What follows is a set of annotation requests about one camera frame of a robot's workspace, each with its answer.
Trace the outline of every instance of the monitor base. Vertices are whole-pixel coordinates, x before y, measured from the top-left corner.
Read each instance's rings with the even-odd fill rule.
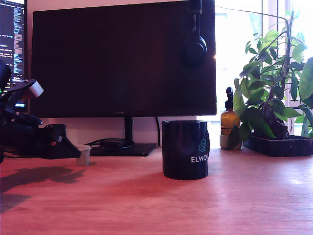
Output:
[[[146,157],[156,147],[156,143],[135,143],[132,147],[117,150],[103,149],[101,146],[90,150],[90,156],[142,156]]]

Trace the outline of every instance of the white wall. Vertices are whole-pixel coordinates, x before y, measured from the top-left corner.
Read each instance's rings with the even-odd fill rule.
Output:
[[[28,71],[30,75],[33,12],[65,8],[104,5],[135,4],[166,0],[28,0]],[[196,119],[196,117],[161,117],[163,120]],[[62,123],[67,126],[67,136],[73,144],[83,144],[102,138],[124,137],[124,119],[117,118],[47,118],[44,125]],[[154,117],[134,118],[134,141],[157,143],[157,126]]]

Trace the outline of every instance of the amber bottle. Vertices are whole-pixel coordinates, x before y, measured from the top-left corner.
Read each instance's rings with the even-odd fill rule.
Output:
[[[220,146],[222,149],[230,150],[227,147],[228,136],[233,128],[233,126],[239,127],[239,118],[236,116],[233,108],[233,97],[234,92],[231,87],[226,89],[227,101],[225,102],[226,110],[221,114],[221,136],[220,136]],[[240,149],[241,141],[238,140],[239,144],[232,149]]]

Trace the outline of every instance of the mug logo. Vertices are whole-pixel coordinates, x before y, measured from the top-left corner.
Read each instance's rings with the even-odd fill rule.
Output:
[[[203,139],[202,141],[201,141],[201,143],[200,143],[200,145],[199,145],[199,151],[200,152],[205,152],[206,151],[206,140],[205,139]]]

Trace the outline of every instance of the headphone ear cup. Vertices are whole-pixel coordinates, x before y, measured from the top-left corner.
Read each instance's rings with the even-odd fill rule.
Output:
[[[207,47],[203,37],[189,41],[184,48],[184,61],[189,66],[198,65],[204,58]]]

